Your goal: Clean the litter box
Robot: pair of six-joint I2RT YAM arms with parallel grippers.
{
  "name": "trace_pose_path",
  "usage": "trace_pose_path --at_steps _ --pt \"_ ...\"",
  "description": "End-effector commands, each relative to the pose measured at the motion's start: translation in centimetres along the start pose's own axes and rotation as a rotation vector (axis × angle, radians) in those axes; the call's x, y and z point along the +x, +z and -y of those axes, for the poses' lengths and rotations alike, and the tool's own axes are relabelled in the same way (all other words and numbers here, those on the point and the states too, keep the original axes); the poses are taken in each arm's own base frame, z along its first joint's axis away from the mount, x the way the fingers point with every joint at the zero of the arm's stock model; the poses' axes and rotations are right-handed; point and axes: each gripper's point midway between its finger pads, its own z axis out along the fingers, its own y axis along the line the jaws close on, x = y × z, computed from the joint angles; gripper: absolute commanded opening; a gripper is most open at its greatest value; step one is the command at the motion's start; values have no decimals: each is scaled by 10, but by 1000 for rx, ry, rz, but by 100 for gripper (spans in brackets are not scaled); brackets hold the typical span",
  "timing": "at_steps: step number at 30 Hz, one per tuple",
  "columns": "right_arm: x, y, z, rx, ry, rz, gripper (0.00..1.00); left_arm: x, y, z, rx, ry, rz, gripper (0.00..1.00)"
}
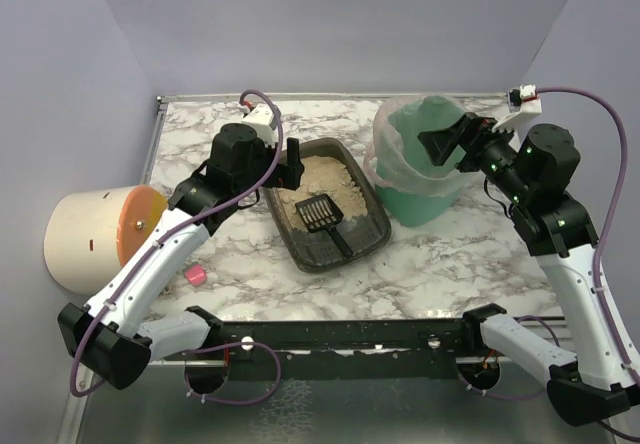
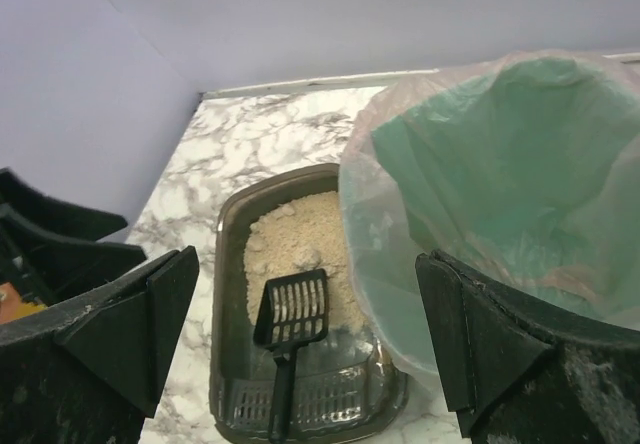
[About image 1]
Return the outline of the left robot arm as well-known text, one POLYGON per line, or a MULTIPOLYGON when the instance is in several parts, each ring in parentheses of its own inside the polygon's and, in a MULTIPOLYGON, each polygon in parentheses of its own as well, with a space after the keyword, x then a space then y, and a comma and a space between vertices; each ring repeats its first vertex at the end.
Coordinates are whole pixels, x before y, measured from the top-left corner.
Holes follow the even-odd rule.
POLYGON ((296 189, 304 172, 299 143, 280 121, 263 139, 255 124, 231 123, 215 135, 210 156, 180 182, 149 237, 105 287, 57 317, 72 366, 85 366, 121 390, 155 359, 201 348, 216 319, 198 306, 176 317, 145 317, 185 261, 260 188, 296 189))

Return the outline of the black litter scoop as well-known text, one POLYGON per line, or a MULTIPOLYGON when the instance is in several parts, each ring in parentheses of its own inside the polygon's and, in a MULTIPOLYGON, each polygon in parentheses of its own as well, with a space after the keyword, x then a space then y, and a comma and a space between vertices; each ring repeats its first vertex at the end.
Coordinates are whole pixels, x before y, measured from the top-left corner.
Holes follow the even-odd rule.
POLYGON ((309 233, 326 232, 344 257, 353 256, 353 250, 337 229, 344 214, 328 194, 318 194, 297 202, 295 208, 309 233))

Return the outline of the dark grey litter box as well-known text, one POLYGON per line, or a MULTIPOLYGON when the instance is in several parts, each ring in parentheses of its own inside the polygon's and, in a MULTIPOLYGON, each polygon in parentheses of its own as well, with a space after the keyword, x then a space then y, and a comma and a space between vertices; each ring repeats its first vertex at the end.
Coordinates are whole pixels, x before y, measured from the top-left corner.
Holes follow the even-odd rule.
POLYGON ((380 199, 365 174, 347 148, 334 138, 319 138, 300 145, 300 157, 333 158, 348 172, 354 187, 360 191, 363 205, 358 214, 351 217, 347 207, 339 206, 344 213, 337 230, 353 251, 343 255, 325 232, 310 233, 291 210, 295 202, 287 200, 280 189, 267 189, 264 199, 276 228, 296 266, 308 273, 333 270, 362 259, 383 248, 391 237, 391 224, 380 199))

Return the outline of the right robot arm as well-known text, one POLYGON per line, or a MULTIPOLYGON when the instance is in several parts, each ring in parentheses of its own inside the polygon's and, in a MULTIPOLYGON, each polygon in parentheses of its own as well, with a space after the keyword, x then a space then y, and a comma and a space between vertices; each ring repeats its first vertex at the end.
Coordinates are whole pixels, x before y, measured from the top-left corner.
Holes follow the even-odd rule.
POLYGON ((457 170, 483 173, 509 199, 510 219, 554 289, 574 348, 552 345, 497 305, 464 313, 469 345, 518 364, 572 426, 623 413, 639 403, 629 362, 637 352, 626 332, 620 334, 624 348, 617 348, 609 325, 621 319, 613 305, 600 304, 609 291, 603 271, 592 267, 599 238, 586 208, 566 190, 580 162, 574 140, 557 125, 537 124, 514 149, 511 133, 493 131, 494 123, 466 113, 418 139, 435 166, 462 149, 457 170))

